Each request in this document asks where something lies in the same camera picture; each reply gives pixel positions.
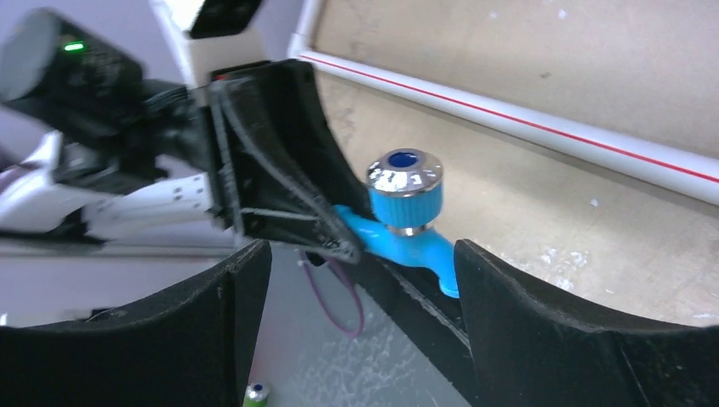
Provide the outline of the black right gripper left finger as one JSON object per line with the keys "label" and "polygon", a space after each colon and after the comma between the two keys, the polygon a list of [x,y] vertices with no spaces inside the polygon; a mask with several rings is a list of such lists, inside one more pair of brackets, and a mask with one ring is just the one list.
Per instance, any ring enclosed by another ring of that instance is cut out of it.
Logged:
{"label": "black right gripper left finger", "polygon": [[1,330],[4,406],[238,406],[269,286],[269,243],[90,321]]}

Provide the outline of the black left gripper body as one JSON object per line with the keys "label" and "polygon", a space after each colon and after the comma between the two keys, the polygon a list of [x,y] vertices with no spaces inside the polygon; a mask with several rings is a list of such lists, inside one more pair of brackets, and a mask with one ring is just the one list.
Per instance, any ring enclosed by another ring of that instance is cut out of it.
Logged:
{"label": "black left gripper body", "polygon": [[159,79],[142,82],[148,129],[157,151],[209,177],[210,219],[225,223],[225,193],[218,171],[220,152],[209,107],[198,104],[186,86]]}

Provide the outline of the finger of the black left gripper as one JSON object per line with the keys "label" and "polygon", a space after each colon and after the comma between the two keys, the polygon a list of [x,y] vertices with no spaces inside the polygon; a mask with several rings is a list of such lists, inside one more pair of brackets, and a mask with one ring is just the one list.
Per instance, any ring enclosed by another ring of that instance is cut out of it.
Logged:
{"label": "finger of the black left gripper", "polygon": [[370,216],[369,199],[325,117],[311,64],[249,64],[207,89],[235,230],[356,264],[365,246],[338,213]]}

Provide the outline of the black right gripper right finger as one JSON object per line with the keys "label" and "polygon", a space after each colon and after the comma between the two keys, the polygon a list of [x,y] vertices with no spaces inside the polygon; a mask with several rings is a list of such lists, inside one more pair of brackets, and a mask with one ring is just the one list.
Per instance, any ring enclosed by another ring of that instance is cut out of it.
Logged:
{"label": "black right gripper right finger", "polygon": [[468,240],[454,264],[480,405],[717,405],[716,326],[593,303]]}

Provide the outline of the blue plastic water faucet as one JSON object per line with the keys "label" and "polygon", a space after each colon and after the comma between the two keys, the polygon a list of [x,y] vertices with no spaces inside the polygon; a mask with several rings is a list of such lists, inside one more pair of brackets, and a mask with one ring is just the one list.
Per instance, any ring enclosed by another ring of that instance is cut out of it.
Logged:
{"label": "blue plastic water faucet", "polygon": [[368,166],[365,185],[374,220],[344,205],[335,209],[366,251],[398,265],[431,270],[440,291],[458,298],[454,245],[432,227],[443,207],[440,160],[414,148],[395,149]]}

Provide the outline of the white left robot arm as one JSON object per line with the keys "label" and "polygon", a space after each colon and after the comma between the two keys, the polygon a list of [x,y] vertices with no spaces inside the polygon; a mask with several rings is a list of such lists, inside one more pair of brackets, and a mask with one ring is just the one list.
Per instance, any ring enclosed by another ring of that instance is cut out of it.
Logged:
{"label": "white left robot arm", "polygon": [[365,246],[337,206],[367,195],[326,121],[311,64],[266,58],[257,1],[154,1],[181,69],[150,79],[123,49],[52,8],[1,47],[1,103],[50,128],[1,160],[1,234],[94,246],[207,220],[348,263]]}

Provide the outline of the white PVC pipe frame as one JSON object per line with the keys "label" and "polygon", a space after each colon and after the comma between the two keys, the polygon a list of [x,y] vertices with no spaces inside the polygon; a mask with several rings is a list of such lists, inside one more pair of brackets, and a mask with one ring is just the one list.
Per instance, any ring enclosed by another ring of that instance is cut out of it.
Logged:
{"label": "white PVC pipe frame", "polygon": [[306,1],[287,54],[330,75],[503,132],[649,184],[718,203],[718,161],[615,131],[313,50],[321,1]]}

